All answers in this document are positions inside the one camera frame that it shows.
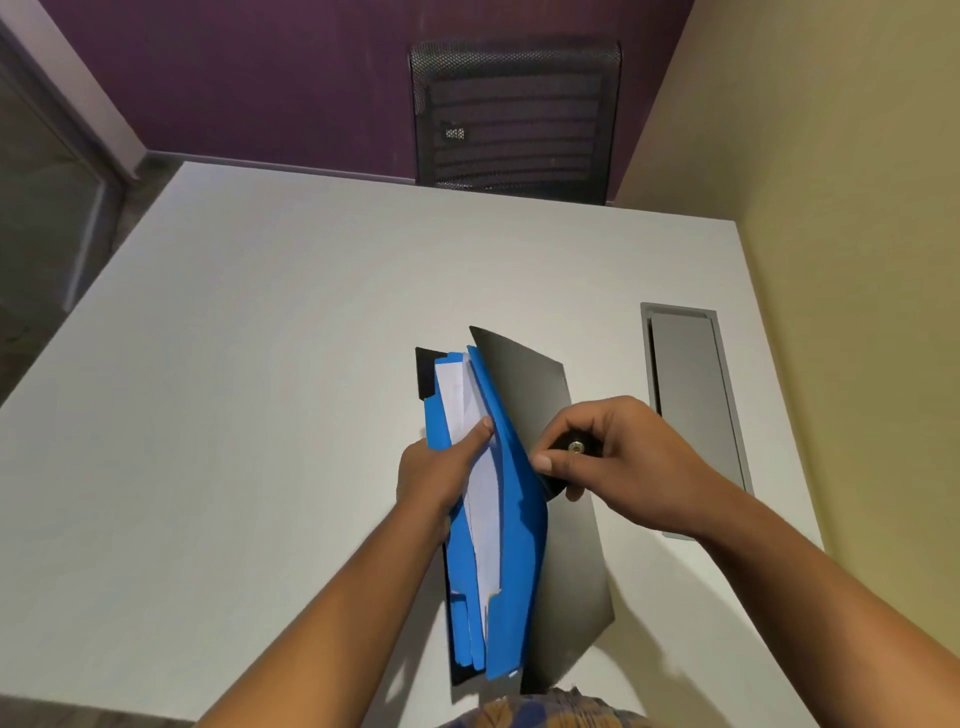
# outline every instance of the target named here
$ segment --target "desk surface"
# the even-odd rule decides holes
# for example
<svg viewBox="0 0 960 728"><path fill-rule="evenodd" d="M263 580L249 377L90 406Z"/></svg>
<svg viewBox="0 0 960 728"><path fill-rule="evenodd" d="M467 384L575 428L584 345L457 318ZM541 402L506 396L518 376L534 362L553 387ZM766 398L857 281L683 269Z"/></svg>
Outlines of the desk surface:
<svg viewBox="0 0 960 728"><path fill-rule="evenodd" d="M641 302L717 311L756 495L819 543L733 223L184 165L0 410L0 692L198 717L390 508L415 346L477 325L647 400ZM812 725L700 547L596 508L617 621L563 684ZM476 704L442 590L371 724Z"/></svg>

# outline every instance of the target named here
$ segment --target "plaid shirt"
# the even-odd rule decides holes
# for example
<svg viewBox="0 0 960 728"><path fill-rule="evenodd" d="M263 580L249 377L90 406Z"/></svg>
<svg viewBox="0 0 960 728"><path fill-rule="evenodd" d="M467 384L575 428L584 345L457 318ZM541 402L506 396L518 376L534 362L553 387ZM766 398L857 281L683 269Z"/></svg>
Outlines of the plaid shirt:
<svg viewBox="0 0 960 728"><path fill-rule="evenodd" d="M544 695L494 700L442 728L653 728L645 717L617 711L603 700L556 688Z"/></svg>

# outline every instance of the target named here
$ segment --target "purple wall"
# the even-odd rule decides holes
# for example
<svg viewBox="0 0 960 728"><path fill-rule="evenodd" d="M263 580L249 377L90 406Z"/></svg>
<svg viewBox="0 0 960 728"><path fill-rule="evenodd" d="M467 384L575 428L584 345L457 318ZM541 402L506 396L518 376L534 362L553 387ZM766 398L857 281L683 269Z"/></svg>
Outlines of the purple wall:
<svg viewBox="0 0 960 728"><path fill-rule="evenodd" d="M612 197L693 0L42 0L151 150L416 176L412 43L623 48Z"/></svg>

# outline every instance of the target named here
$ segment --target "blue folder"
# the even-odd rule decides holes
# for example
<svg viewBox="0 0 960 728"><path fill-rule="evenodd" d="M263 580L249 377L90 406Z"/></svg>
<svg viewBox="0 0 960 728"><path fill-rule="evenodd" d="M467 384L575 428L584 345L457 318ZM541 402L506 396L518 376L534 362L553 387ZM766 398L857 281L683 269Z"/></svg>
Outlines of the blue folder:
<svg viewBox="0 0 960 728"><path fill-rule="evenodd" d="M490 599L484 640L473 543L461 500L450 513L446 544L449 633L455 664L485 672L492 680L523 666L547 515L539 477L527 460L483 358L475 347L468 347L468 353L495 429L492 452L500 485L500 592ZM435 358L434 365L455 361L463 361L463 355ZM432 374L433 394L423 398L427 445L445 449L450 447L450 436L435 371Z"/></svg>

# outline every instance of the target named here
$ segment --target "black mesh chair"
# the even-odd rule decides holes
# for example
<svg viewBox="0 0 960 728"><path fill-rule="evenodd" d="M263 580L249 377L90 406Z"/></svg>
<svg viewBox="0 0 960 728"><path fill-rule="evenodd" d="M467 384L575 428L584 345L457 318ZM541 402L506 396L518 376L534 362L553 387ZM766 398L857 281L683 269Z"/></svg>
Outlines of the black mesh chair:
<svg viewBox="0 0 960 728"><path fill-rule="evenodd" d="M580 36L410 51L417 184L603 205L620 46Z"/></svg>

